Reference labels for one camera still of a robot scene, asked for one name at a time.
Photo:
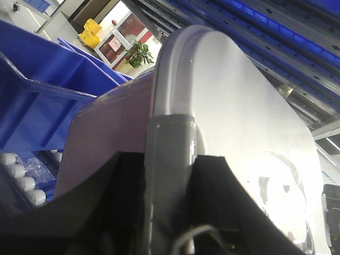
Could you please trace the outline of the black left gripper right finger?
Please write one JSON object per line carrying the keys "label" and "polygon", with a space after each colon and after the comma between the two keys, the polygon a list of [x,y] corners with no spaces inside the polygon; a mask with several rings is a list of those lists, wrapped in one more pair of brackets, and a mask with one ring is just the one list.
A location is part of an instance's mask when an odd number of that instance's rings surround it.
{"label": "black left gripper right finger", "polygon": [[199,155],[187,189],[189,229],[172,245],[182,254],[194,241],[196,254],[302,254],[262,212],[224,157]]}

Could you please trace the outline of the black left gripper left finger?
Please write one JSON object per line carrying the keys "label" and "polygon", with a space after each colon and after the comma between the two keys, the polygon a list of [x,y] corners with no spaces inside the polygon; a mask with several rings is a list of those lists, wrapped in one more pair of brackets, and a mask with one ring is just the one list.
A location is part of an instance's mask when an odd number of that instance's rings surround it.
{"label": "black left gripper left finger", "polygon": [[47,205],[1,220],[1,254],[132,254],[143,163],[117,152]]}

